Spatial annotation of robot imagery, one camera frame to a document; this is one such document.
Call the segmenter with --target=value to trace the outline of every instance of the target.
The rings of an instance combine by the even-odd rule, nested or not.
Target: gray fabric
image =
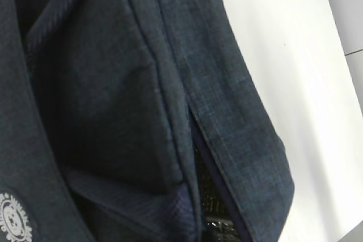
[[[193,115],[253,241],[277,241],[294,186],[221,0],[159,0]]]
[[[14,0],[0,0],[0,188],[31,211],[38,241],[94,241],[49,148],[27,78]],[[3,233],[0,241],[8,242]]]
[[[32,82],[14,0],[0,8],[0,188],[32,211],[35,242],[199,241],[187,103],[253,241],[277,241],[293,183],[221,0],[81,0]]]

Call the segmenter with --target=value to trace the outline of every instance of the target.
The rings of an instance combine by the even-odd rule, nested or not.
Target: logo patch
[[[0,193],[0,230],[10,242],[33,242],[27,213],[11,193]]]

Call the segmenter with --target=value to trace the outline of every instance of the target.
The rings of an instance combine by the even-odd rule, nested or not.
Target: dark gray bag
[[[0,0],[0,242],[195,242],[198,149],[242,241],[277,241],[284,146],[221,0]]]

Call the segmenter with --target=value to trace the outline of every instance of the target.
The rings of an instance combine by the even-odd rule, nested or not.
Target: dark blue trim
[[[216,185],[219,193],[221,194],[221,197],[223,201],[226,204],[226,207],[229,211],[229,214],[231,216],[231,219],[236,227],[237,232],[239,233],[240,238],[243,242],[252,242],[251,235],[247,229],[247,226],[238,212],[238,208],[233,200],[233,197],[231,193],[229,192],[224,179],[221,175],[220,170],[218,169],[210,150],[202,136],[202,133],[200,131],[200,128],[197,124],[196,119],[194,118],[193,114],[189,111],[190,119],[191,119],[191,133],[192,138],[194,141],[194,144],[196,148],[199,150],[199,153],[209,171],[209,174]]]

